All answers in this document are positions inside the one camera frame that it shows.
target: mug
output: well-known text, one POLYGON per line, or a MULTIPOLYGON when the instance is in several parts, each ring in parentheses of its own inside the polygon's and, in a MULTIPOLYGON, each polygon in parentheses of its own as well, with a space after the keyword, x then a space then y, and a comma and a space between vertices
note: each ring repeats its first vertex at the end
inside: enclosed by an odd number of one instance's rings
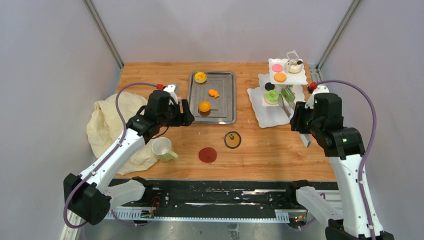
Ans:
POLYGON ((178 154, 174 152, 172 147, 171 140, 166 137, 159 137, 154 140, 151 145, 151 151, 162 162, 168 162, 171 159, 176 160, 178 158, 178 154))

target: gray baking tray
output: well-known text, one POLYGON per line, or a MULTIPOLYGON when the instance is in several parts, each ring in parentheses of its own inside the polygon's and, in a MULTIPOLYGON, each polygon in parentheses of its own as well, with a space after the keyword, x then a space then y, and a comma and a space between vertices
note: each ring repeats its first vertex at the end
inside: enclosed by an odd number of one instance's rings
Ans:
POLYGON ((188 104, 195 124, 233 124, 236 122, 236 75, 231 71, 194 71, 188 83, 188 104), (195 74, 205 72, 204 83, 195 82, 195 74), (209 96, 209 90, 218 91, 219 97, 209 96), (199 113, 199 103, 210 102, 210 114, 199 113))

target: orange cookie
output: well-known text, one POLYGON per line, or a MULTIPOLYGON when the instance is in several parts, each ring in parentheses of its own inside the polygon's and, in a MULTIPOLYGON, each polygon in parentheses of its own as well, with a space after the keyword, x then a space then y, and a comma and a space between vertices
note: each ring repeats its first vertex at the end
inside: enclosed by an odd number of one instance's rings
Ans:
POLYGON ((279 83, 283 83, 286 79, 287 79, 287 76, 282 72, 276 73, 274 75, 274 80, 279 83))

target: concrete floor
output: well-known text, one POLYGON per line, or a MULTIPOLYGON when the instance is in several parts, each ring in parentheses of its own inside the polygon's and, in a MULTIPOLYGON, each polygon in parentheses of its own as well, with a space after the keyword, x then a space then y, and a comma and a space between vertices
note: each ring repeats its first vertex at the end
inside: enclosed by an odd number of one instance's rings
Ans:
POLYGON ((129 227, 115 220, 87 225, 78 240, 325 240, 324 228, 315 221, 300 232, 284 223, 228 223, 156 221, 129 227))

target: white wall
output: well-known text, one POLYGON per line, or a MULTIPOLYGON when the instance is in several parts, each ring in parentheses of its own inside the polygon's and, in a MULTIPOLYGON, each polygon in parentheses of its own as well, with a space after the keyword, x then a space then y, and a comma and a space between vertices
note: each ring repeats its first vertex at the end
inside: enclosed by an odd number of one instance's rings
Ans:
MULTIPOLYGON (((422 239, 424 214, 424 1, 363 1, 324 66, 326 79, 363 88, 377 111, 377 134, 366 166, 373 202, 384 228, 396 239, 422 239)), ((371 112, 347 86, 346 126, 366 142, 371 112)))
POLYGON ((119 69, 81 0, 0 0, 0 238, 56 240, 63 179, 93 161, 86 125, 119 69))
POLYGON ((320 60, 351 0, 94 0, 124 62, 320 60))

